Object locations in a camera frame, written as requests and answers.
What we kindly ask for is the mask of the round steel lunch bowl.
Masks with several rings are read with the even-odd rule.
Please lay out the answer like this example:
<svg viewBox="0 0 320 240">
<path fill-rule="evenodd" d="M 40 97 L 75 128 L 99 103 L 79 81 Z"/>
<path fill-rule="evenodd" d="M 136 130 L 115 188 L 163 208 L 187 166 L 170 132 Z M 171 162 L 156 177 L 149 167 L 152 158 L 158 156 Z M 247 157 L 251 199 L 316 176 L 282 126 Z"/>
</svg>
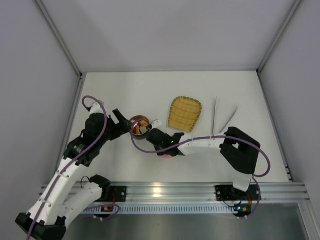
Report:
<svg viewBox="0 0 320 240">
<path fill-rule="evenodd" d="M 132 122 L 131 135 L 136 140 L 143 140 L 151 130 L 149 119 L 143 115 L 136 115 L 130 119 Z"/>
</svg>

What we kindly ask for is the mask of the pink round lid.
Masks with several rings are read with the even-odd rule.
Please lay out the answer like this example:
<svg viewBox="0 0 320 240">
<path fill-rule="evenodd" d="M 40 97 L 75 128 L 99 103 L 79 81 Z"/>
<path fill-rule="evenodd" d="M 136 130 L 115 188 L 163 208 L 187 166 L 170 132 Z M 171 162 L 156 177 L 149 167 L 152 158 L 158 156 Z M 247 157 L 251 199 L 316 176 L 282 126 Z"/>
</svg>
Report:
<svg viewBox="0 0 320 240">
<path fill-rule="evenodd" d="M 162 159 L 172 159 L 173 157 L 171 155 L 165 154 L 161 156 Z"/>
</svg>

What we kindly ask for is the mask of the sushi roll toy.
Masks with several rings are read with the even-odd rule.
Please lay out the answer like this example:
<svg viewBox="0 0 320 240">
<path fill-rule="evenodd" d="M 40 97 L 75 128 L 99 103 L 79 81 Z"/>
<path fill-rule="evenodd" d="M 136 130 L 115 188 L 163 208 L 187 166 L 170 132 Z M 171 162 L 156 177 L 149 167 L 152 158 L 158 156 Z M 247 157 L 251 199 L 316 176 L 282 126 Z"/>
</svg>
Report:
<svg viewBox="0 0 320 240">
<path fill-rule="evenodd" d="M 148 132 L 148 128 L 145 126 L 140 126 L 139 131 L 140 131 L 140 134 L 143 135 Z"/>
</svg>

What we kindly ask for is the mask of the round yellow waffle toy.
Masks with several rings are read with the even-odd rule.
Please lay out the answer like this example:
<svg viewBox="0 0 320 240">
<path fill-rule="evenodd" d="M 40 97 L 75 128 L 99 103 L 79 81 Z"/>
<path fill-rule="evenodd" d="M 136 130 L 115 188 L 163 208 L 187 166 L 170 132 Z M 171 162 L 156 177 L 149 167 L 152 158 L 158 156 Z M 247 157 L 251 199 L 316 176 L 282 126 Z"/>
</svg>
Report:
<svg viewBox="0 0 320 240">
<path fill-rule="evenodd" d="M 140 123 L 140 125 L 143 126 L 143 127 L 148 127 L 148 126 L 149 126 L 148 122 L 147 122 L 147 121 L 144 121 L 144 120 L 140 121 L 139 123 Z"/>
</svg>

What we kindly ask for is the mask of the red fried chicken toy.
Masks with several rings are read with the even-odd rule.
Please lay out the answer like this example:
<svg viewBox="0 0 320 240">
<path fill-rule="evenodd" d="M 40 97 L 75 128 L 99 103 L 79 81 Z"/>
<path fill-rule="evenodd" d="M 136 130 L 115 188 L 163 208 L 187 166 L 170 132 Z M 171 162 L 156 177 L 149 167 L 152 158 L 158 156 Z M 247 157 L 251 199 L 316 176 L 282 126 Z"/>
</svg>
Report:
<svg viewBox="0 0 320 240">
<path fill-rule="evenodd" d="M 135 134 L 135 135 L 140 135 L 141 134 L 140 127 L 138 125 L 136 125 L 133 128 L 132 133 Z"/>
</svg>

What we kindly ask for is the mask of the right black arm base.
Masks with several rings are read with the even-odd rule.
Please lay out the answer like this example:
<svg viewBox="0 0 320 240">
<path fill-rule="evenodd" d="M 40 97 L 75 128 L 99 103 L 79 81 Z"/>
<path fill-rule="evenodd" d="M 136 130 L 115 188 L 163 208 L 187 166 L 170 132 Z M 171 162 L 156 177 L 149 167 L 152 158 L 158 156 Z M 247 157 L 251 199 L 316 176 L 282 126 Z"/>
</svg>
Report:
<svg viewBox="0 0 320 240">
<path fill-rule="evenodd" d="M 216 199 L 218 202 L 228 201 L 252 201 L 261 200 L 260 191 L 254 184 L 250 185 L 247 191 L 241 191 L 234 188 L 231 184 L 215 186 Z"/>
</svg>

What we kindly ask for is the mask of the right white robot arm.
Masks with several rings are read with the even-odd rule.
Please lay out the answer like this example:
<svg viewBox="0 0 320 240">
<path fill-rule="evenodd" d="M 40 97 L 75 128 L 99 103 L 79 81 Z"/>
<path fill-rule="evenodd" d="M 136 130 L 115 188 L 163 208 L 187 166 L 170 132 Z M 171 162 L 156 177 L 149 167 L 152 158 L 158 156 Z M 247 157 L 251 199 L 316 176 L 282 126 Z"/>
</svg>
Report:
<svg viewBox="0 0 320 240">
<path fill-rule="evenodd" d="M 247 192 L 256 171 L 261 144 L 236 127 L 229 127 L 223 135 L 190 136 L 184 133 L 169 135 L 158 128 L 146 137 L 158 156 L 189 156 L 206 154 L 223 158 L 235 170 L 232 186 Z"/>
</svg>

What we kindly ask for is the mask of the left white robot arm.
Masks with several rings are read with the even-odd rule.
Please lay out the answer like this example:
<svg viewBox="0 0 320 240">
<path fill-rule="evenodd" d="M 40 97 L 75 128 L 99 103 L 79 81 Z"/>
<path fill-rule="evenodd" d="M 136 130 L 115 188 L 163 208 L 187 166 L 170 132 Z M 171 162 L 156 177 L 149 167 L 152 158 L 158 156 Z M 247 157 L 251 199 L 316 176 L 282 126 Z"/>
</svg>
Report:
<svg viewBox="0 0 320 240">
<path fill-rule="evenodd" d="M 111 181 L 98 174 L 89 178 L 88 183 L 71 199 L 67 199 L 79 177 L 85 175 L 92 161 L 108 141 L 118 139 L 131 129 L 131 121 L 118 109 L 111 116 L 102 109 L 89 109 L 89 118 L 79 137 L 72 140 L 63 154 L 60 165 L 38 201 L 26 213 L 20 213 L 15 222 L 36 240 L 61 240 L 73 220 L 93 202 L 115 200 Z"/>
</svg>

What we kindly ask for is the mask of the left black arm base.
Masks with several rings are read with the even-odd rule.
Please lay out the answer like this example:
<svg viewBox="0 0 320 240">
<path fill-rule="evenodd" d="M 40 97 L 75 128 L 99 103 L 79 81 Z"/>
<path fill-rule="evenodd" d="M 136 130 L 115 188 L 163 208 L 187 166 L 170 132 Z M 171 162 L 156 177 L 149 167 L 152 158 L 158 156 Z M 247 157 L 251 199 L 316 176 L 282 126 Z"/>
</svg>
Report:
<svg viewBox="0 0 320 240">
<path fill-rule="evenodd" d="M 102 195 L 99 202 L 108 202 L 108 203 L 123 203 L 126 202 L 127 198 L 127 187 L 124 185 L 120 186 L 108 186 L 102 191 Z"/>
</svg>

